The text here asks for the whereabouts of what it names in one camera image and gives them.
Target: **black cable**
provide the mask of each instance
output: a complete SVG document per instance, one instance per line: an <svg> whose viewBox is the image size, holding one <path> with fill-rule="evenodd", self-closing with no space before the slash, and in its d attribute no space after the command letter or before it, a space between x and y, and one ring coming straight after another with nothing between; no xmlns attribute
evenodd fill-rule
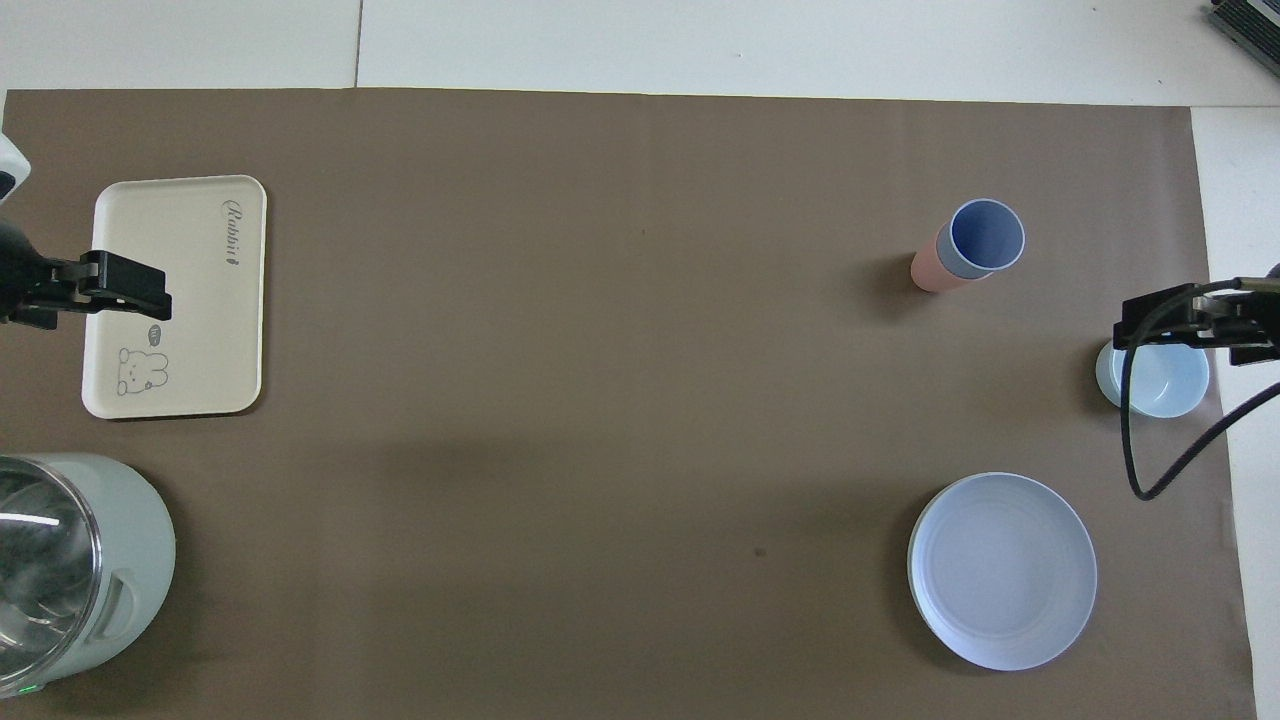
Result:
<svg viewBox="0 0 1280 720"><path fill-rule="evenodd" d="M1251 397L1229 415L1224 416L1217 423L1213 423L1210 429L1204 430L1204 433L1201 434L1201 437L1197 438L1196 442L1193 442L1192 446L1188 447L1172 465L1170 465L1169 470L1165 470L1165 474L1160 477L1151 489L1142 489L1142 486L1138 483L1138 469L1133 461L1133 437L1129 427L1130 395L1133 389L1130 383L1133 379L1133 363L1138 347L1148 340L1147 336L1151 334L1156 323L1160 322L1160 319L1164 318L1170 310L1188 300L1221 290L1240 290L1240 278L1196 286L1169 297L1153 310L1147 313L1142 322L1138 323L1138 329L1134 331L1133 336L1129 338L1129 346L1125 348L1124 366L1120 370L1120 445L1124 447L1124 466L1125 473L1129 475L1129 488L1133 489L1133 495L1137 496L1138 500L1147 501L1158 496L1166 487L1169 487L1169 483L1174 482L1174 478L1176 478L1178 474L1181 473L1183 469L1190 464L1190 461L1194 460L1206 446L1208 446L1208 443L1211 443L1217 436L1222 434L1226 428L1231 427L1236 420L1245 416L1263 402L1280 395L1280 383L1276 383Z"/></svg>

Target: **white table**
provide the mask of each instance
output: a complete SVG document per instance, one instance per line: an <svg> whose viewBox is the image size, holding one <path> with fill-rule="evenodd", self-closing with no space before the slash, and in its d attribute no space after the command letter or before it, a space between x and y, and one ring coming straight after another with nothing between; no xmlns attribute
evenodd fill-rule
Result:
<svg viewBox="0 0 1280 720"><path fill-rule="evenodd" d="M1211 275L1263 274L1280 263L1280 79L1212 29L1206 5L0 0L0 90L358 85L1188 105ZM1280 364L1240 369L1219 357L1217 370L1226 406L1280 379ZM1274 428L1276 405L1229 432L1265 720L1280 720Z"/></svg>

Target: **brown table surface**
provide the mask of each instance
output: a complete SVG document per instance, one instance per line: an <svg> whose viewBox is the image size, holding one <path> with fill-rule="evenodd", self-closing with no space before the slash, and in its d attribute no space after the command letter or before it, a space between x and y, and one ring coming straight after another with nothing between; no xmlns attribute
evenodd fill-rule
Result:
<svg viewBox="0 0 1280 720"><path fill-rule="evenodd" d="M93 451L165 497L178 569L50 717L1249 717L1225 447L1125 486L1093 357L1206 279L1185 109L515 92L12 92L5 205L87 249L113 182L270 197L265 391L104 421L82 322L0 328L0 451ZM945 296L910 254L970 197L1028 228ZM1157 471L1219 416L1139 421ZM940 488L1037 478L1098 555L1024 673L908 588Z"/></svg>

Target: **light blue bowl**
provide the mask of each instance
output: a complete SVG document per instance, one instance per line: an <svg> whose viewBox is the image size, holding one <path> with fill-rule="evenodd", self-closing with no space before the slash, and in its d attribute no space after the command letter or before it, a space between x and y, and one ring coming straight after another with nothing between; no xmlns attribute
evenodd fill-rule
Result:
<svg viewBox="0 0 1280 720"><path fill-rule="evenodd" d="M1124 351L1111 343L1102 346L1093 373L1098 388L1120 407L1120 370ZM1133 361L1133 388L1129 405L1149 418L1178 418L1204 400L1208 389L1208 357L1203 350L1185 345L1144 345Z"/></svg>

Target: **cup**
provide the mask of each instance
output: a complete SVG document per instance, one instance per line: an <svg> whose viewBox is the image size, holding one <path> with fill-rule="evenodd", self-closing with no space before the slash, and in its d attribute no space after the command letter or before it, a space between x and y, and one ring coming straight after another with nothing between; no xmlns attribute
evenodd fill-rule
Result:
<svg viewBox="0 0 1280 720"><path fill-rule="evenodd" d="M911 259L911 281L925 292L964 287L1010 268L1025 246L1023 222L1009 205L970 200Z"/></svg>

